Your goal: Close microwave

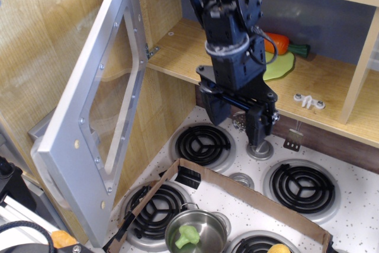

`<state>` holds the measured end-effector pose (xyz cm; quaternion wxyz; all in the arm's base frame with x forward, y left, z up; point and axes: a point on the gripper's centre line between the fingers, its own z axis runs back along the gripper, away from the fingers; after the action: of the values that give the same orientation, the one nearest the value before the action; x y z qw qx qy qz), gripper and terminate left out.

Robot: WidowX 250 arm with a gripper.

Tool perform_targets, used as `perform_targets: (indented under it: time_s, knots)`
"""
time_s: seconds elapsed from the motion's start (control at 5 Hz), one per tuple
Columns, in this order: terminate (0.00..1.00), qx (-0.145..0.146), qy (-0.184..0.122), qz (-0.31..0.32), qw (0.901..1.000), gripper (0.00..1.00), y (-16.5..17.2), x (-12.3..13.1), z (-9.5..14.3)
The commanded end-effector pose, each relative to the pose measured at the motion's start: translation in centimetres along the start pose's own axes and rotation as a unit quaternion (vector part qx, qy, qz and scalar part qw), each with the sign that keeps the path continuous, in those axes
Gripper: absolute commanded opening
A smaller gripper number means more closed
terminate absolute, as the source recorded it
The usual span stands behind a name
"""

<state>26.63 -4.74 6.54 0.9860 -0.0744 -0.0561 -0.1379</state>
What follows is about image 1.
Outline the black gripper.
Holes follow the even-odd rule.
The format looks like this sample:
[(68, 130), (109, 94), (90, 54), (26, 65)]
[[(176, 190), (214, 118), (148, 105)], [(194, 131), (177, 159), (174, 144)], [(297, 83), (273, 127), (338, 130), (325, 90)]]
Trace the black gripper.
[(264, 82), (263, 74), (234, 91), (216, 83), (212, 66), (201, 65), (196, 73), (201, 78), (199, 87), (204, 108), (215, 126), (224, 122), (231, 106), (235, 106), (247, 111), (246, 134), (250, 145), (258, 146), (271, 134), (273, 124), (279, 120), (275, 107), (278, 95)]

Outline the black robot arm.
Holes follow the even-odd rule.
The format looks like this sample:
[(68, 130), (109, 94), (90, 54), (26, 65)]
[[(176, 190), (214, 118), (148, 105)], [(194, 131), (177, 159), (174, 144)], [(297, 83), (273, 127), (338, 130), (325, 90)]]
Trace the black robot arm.
[(205, 31), (210, 66), (197, 73), (202, 101), (211, 122), (218, 125), (232, 106), (245, 112), (245, 132), (258, 146), (278, 120), (276, 93), (264, 82), (268, 36), (257, 26), (260, 0), (190, 0)]

